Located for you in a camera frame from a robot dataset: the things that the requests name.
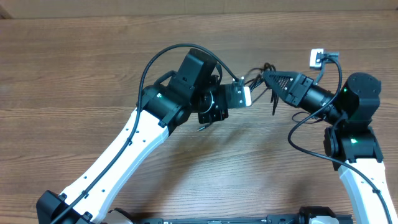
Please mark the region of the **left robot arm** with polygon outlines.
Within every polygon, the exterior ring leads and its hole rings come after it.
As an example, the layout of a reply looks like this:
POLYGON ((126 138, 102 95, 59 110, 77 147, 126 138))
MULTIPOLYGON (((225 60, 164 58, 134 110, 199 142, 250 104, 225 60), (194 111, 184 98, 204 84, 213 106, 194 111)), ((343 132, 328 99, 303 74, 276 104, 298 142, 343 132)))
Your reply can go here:
POLYGON ((213 52, 189 44, 178 70, 151 85, 140 83, 136 108, 102 155, 61 193, 46 191, 38 199, 39 222, 132 223, 125 211, 111 204, 145 158, 176 127, 193 113, 201 124, 211 124, 226 119, 230 108, 251 105, 251 91, 242 78, 222 84, 222 73, 227 70, 213 52))

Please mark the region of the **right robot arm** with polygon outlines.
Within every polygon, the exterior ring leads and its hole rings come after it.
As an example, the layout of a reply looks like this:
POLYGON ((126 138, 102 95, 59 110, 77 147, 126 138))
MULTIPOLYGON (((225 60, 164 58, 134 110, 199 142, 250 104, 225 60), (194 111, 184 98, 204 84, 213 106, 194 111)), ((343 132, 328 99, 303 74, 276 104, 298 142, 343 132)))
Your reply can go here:
POLYGON ((357 223, 397 223, 381 147, 370 126, 379 108, 381 82, 353 73, 332 93, 302 73, 266 71, 266 85, 290 106, 330 124, 320 156, 332 162, 351 200, 357 223))

